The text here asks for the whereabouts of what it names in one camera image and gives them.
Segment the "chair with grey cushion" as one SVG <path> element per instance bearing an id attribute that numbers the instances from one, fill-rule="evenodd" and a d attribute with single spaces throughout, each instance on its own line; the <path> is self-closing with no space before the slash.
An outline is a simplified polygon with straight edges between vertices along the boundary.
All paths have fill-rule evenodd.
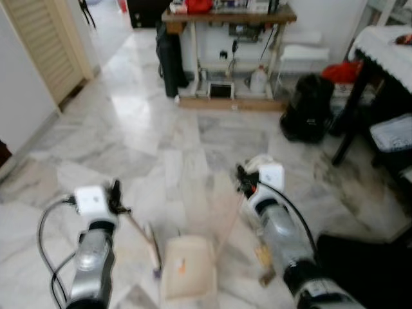
<path id="1" fill-rule="evenodd" d="M 369 127 L 375 159 L 390 173 L 403 176 L 412 165 L 412 115 L 406 113 Z"/>

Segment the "black cabinet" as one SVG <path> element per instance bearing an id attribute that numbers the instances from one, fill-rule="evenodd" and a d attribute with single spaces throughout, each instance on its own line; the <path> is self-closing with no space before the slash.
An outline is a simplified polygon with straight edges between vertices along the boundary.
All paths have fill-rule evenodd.
<path id="1" fill-rule="evenodd" d="M 132 29 L 156 28 L 173 0 L 126 0 Z"/>

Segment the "table with white cloth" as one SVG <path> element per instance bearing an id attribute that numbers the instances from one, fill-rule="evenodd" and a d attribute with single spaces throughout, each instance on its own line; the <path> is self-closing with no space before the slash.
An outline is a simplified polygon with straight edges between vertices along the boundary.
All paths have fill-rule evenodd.
<path id="1" fill-rule="evenodd" d="M 332 164 L 337 167 L 344 161 L 348 148 L 355 137 L 355 112 L 363 91 L 374 75 L 379 75 L 389 84 L 400 86 L 411 95 L 412 92 L 412 47 L 400 44 L 397 39 L 409 37 L 412 28 L 405 26 L 367 26 L 358 33 L 346 54 L 346 59 L 362 60 L 362 67 L 353 83 L 344 108 L 330 128 L 331 135 L 344 135 L 344 139 Z"/>

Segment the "beige long-handled dustpan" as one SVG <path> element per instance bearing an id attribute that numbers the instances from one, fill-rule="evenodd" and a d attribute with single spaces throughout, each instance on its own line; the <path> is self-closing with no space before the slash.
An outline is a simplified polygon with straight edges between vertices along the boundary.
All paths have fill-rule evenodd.
<path id="1" fill-rule="evenodd" d="M 259 154 L 240 165 L 258 171 L 270 162 L 277 161 Z M 220 309 L 235 298 L 257 304 L 266 297 L 273 265 L 235 172 L 182 174 L 168 189 L 183 219 L 163 244 L 162 307 Z"/>

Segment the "beige broom blue bristles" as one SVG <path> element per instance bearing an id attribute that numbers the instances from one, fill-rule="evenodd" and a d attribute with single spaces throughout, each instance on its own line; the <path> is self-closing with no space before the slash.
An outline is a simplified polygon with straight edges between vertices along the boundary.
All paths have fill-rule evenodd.
<path id="1" fill-rule="evenodd" d="M 127 221 L 129 221 L 133 225 L 133 227 L 140 232 L 142 239 L 144 239 L 144 242 L 147 245 L 149 255 L 152 258 L 153 277 L 156 280 L 160 280 L 162 278 L 163 270 L 162 257 L 152 226 L 148 223 L 142 224 L 136 221 L 135 215 L 133 215 L 130 210 L 127 210 L 127 212 L 125 212 L 123 216 L 127 218 Z"/>

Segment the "white plastic jug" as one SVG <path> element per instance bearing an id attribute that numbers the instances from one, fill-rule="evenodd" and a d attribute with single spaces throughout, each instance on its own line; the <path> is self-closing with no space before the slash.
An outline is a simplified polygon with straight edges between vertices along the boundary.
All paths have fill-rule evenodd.
<path id="1" fill-rule="evenodd" d="M 264 95 L 268 84 L 268 74 L 265 65 L 260 64 L 253 73 L 250 74 L 249 90 L 256 95 Z"/>

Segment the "black folding chair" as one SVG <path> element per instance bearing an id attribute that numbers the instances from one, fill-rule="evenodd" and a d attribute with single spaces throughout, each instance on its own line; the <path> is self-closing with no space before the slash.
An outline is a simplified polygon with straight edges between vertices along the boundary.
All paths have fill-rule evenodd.
<path id="1" fill-rule="evenodd" d="M 412 309 L 411 253 L 407 245 L 370 243 L 322 234 L 321 268 L 367 309 Z"/>

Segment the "tall black bag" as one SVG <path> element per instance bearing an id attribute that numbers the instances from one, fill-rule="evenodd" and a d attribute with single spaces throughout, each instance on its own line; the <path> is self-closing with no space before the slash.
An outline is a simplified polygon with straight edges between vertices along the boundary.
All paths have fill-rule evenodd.
<path id="1" fill-rule="evenodd" d="M 173 99 L 179 88 L 186 88 L 189 81 L 183 71 L 182 45 L 177 33 L 168 33 L 164 23 L 156 23 L 156 54 L 160 62 L 159 74 L 164 82 L 165 94 Z"/>

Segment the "red bag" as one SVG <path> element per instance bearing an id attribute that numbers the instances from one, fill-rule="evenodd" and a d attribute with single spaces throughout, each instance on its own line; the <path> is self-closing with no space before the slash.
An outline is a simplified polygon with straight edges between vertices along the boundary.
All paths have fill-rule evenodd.
<path id="1" fill-rule="evenodd" d="M 321 72 L 321 77 L 333 84 L 353 84 L 358 79 L 362 65 L 361 60 L 332 64 Z"/>

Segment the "red cloth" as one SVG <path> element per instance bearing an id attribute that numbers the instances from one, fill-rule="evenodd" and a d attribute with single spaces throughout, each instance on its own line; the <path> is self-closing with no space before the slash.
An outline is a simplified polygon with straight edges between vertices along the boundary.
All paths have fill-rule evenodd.
<path id="1" fill-rule="evenodd" d="M 186 14 L 207 14 L 212 11 L 214 0 L 183 0 Z"/>

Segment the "wooden workbench white legs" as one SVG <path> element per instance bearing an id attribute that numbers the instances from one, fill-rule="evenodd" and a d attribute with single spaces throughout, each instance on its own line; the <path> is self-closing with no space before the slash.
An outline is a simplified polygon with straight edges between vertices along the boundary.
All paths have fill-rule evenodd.
<path id="1" fill-rule="evenodd" d="M 277 100 L 277 88 L 270 80 L 279 73 L 280 56 L 283 52 L 282 40 L 286 27 L 296 23 L 297 15 L 288 4 L 283 4 L 274 13 L 173 13 L 170 9 L 162 14 L 161 21 L 167 27 L 167 33 L 189 32 L 189 53 L 193 60 L 193 82 L 189 85 L 189 92 L 178 95 L 178 106 L 185 109 L 206 109 L 206 111 L 251 111 L 251 112 L 282 112 L 288 103 Z M 271 24 L 274 27 L 270 43 L 266 50 L 270 52 L 268 64 L 264 64 L 268 80 L 264 85 L 263 94 L 255 94 L 250 90 L 232 91 L 229 98 L 210 97 L 211 85 L 214 80 L 202 79 L 202 73 L 217 70 L 218 65 L 202 65 L 198 51 L 198 23 L 235 23 L 235 24 Z"/>

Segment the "black backpack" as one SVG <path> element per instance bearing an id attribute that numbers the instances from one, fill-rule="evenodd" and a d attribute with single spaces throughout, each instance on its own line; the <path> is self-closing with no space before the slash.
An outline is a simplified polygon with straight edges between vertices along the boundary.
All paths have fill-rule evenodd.
<path id="1" fill-rule="evenodd" d="M 332 120 L 332 94 L 335 84 L 320 74 L 297 80 L 286 111 L 280 118 L 283 136 L 291 142 L 318 144 Z"/>

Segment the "beige louvered door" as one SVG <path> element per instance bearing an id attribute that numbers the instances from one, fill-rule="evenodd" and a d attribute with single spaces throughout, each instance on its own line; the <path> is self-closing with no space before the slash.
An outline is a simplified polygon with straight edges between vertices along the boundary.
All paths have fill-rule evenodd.
<path id="1" fill-rule="evenodd" d="M 0 0 L 0 8 L 62 111 L 64 101 L 95 74 L 70 0 Z"/>

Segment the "small dark screen tablet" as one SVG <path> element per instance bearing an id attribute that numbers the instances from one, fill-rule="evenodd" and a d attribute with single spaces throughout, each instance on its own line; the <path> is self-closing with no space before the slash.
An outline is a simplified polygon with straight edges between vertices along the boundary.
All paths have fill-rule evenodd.
<path id="1" fill-rule="evenodd" d="M 208 83 L 207 95 L 209 99 L 234 99 L 235 83 L 226 80 L 213 80 Z"/>

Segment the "white plastic stool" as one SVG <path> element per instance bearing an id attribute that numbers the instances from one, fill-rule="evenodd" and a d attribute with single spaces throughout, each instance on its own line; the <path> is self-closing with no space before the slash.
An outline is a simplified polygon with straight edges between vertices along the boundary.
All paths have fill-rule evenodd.
<path id="1" fill-rule="evenodd" d="M 324 47 L 289 44 L 279 58 L 279 73 L 320 73 L 330 63 L 330 50 Z"/>

